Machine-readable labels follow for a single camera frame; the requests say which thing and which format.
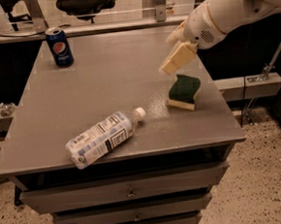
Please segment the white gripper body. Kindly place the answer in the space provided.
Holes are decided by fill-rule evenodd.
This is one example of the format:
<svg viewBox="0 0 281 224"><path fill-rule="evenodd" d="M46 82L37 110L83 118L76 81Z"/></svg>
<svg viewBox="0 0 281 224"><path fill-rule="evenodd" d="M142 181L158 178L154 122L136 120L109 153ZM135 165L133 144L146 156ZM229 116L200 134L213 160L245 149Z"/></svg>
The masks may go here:
<svg viewBox="0 0 281 224"><path fill-rule="evenodd" d="M198 45L198 49L210 49L226 38L210 16L208 1L203 1L189 16L184 27L184 37Z"/></svg>

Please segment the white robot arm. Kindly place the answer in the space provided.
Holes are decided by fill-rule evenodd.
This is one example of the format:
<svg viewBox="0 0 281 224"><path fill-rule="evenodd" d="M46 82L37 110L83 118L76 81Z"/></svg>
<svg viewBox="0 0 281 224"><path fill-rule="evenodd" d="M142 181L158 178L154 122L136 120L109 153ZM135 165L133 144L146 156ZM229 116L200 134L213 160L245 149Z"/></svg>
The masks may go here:
<svg viewBox="0 0 281 224"><path fill-rule="evenodd" d="M159 67L173 74L199 49L210 49L237 27L281 13L281 0L204 0L166 39L172 51Z"/></svg>

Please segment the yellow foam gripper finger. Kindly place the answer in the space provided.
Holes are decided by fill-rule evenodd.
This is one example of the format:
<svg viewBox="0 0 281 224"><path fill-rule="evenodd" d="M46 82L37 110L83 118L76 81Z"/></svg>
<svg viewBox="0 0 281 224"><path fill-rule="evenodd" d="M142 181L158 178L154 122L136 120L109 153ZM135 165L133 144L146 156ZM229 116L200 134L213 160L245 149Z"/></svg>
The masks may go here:
<svg viewBox="0 0 281 224"><path fill-rule="evenodd" d="M197 47L197 44L189 41L185 43L178 42L159 67L159 72L162 75L174 74L178 69L182 68L182 66L188 64L196 57Z"/></svg>
<svg viewBox="0 0 281 224"><path fill-rule="evenodd" d="M184 35L184 29L185 26L187 24L187 21L184 20L183 22L181 22L173 31L172 33L167 37L167 39L165 40L165 42L167 44L169 44L170 46L175 46L176 44L179 43L184 43L187 44L188 40L187 38L185 38Z"/></svg>

